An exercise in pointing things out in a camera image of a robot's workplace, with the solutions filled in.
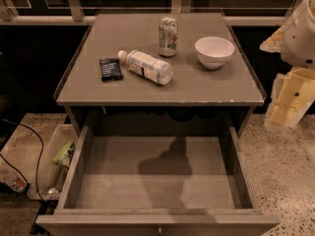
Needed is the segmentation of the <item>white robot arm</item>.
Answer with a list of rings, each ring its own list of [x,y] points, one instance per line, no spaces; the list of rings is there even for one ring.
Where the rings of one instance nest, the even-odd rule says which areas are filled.
[[[293,128],[315,99],[315,0],[302,0],[260,49],[280,53],[291,66],[274,80],[265,128],[271,132]]]

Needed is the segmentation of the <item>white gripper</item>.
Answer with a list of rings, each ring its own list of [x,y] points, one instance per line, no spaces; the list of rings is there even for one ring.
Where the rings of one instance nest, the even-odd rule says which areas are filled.
[[[277,74],[264,126],[279,132],[294,128],[315,100],[315,70],[293,66],[287,74]]]

